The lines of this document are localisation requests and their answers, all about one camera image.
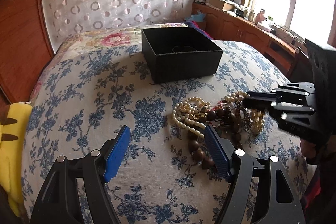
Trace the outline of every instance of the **bed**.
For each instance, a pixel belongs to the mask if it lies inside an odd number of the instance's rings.
[[[172,26],[187,27],[174,23],[145,28]],[[28,216],[59,155],[83,157],[127,125],[131,143],[117,176],[107,185],[120,221],[215,221],[229,184],[192,161],[186,132],[177,129],[170,119],[173,105],[192,96],[216,103],[233,91],[269,91],[288,81],[252,47],[241,42],[215,43],[223,49],[215,75],[154,85],[141,53],[140,27],[69,37],[31,95],[33,111],[21,172]],[[265,120],[265,129],[258,137],[242,134],[243,148],[256,157],[277,155],[301,196],[314,167],[301,155],[298,138],[278,130],[269,116]],[[257,181],[253,181],[243,223],[251,220],[256,188]],[[85,222],[91,223],[83,181],[79,181],[78,191]]]

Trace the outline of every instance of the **cardboard box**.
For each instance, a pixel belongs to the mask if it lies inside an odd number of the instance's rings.
[[[222,11],[231,11],[234,9],[234,5],[226,0],[209,0],[209,4]]]
[[[223,54],[194,28],[181,27],[142,29],[142,52],[156,84],[213,75]]]

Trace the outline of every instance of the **pearl necklace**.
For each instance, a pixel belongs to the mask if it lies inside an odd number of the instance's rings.
[[[207,109],[211,108],[209,102],[203,101],[201,98],[198,97],[189,97],[183,102],[176,104],[173,108],[173,122],[176,123],[177,126],[181,127],[182,129],[187,129],[192,133],[196,134],[198,137],[204,139],[204,134],[202,134],[199,130],[196,130],[190,126],[196,126],[200,129],[205,129],[205,124],[195,121],[193,114],[198,114],[202,109],[202,107],[206,107]]]
[[[245,98],[249,98],[250,95],[241,90],[226,95],[222,102],[219,105],[213,106],[221,109],[224,105],[230,103],[238,103],[242,102]],[[196,121],[200,118],[206,120],[206,113],[211,110],[211,103],[205,102],[203,99],[199,97],[189,97],[183,102],[176,104],[173,108],[172,113],[172,121],[176,123],[182,129],[186,129],[191,131],[201,139],[204,139],[204,134],[199,130],[196,130],[193,126],[199,127],[201,130],[206,128],[206,125],[202,122]],[[265,125],[265,120],[263,119],[265,113],[259,112],[255,109],[252,109],[250,113],[248,113],[248,118],[252,120],[250,123],[250,129],[253,134],[259,134]]]

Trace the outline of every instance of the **jewelry pile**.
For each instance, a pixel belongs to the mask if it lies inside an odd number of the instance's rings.
[[[232,133],[232,144],[242,148],[240,143],[243,128],[257,136],[264,128],[265,113],[255,109],[245,109],[242,101],[250,95],[241,90],[226,95],[218,104],[211,105],[199,97],[189,97],[173,108],[172,120],[182,129],[188,130],[188,148],[194,161],[202,161],[202,167],[208,169],[214,166],[210,157],[200,149],[200,142],[204,139],[202,133],[205,123],[213,127],[223,127],[226,132]]]

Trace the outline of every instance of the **wooden desk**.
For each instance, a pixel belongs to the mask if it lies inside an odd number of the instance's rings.
[[[286,74],[294,61],[295,50],[275,35],[259,29],[254,23],[211,7],[193,3],[192,14],[207,14],[205,31],[215,40],[244,42],[270,60]]]

